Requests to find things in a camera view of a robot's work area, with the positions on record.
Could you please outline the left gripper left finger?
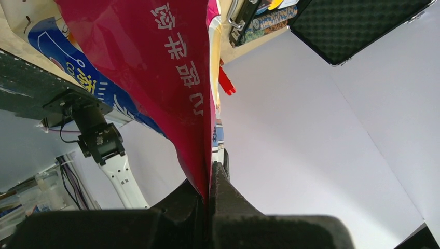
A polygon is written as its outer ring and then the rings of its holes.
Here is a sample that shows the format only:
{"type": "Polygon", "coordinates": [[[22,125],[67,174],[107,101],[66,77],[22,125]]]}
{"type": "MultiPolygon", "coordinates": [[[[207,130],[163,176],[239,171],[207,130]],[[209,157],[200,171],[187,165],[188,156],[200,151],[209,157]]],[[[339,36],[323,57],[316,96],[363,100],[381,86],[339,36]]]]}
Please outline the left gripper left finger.
{"type": "Polygon", "coordinates": [[[149,209],[31,215],[7,248],[206,248],[201,196],[185,180],[149,209]]]}

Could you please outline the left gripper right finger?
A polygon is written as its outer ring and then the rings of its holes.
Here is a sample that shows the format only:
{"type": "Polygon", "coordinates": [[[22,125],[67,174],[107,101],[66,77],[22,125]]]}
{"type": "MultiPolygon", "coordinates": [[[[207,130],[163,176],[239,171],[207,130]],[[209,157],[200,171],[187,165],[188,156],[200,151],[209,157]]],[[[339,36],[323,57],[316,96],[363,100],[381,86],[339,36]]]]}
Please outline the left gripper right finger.
{"type": "Polygon", "coordinates": [[[328,215],[265,215],[230,182],[229,154],[212,166],[209,248],[354,248],[346,226],[328,215]]]}

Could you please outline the pet food bag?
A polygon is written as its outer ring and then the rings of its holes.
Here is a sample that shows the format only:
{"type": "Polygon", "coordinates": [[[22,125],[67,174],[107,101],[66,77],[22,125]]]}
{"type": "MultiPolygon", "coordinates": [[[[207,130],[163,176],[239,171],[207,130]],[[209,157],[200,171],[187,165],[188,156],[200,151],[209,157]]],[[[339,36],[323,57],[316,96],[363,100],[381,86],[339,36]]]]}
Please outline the pet food bag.
{"type": "Polygon", "coordinates": [[[94,97],[169,139],[208,199],[222,136],[219,1],[1,1],[1,10],[94,97]]]}

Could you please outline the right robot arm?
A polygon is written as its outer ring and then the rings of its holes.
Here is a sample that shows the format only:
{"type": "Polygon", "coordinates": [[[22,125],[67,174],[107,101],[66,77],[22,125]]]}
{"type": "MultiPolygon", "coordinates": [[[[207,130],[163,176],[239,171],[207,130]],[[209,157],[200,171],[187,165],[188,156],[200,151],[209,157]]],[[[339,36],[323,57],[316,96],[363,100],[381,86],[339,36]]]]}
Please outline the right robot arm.
{"type": "Polygon", "coordinates": [[[123,206],[127,209],[150,208],[129,166],[123,138],[115,125],[106,121],[99,106],[66,105],[62,115],[75,122],[80,135],[74,142],[107,176],[123,206]]]}

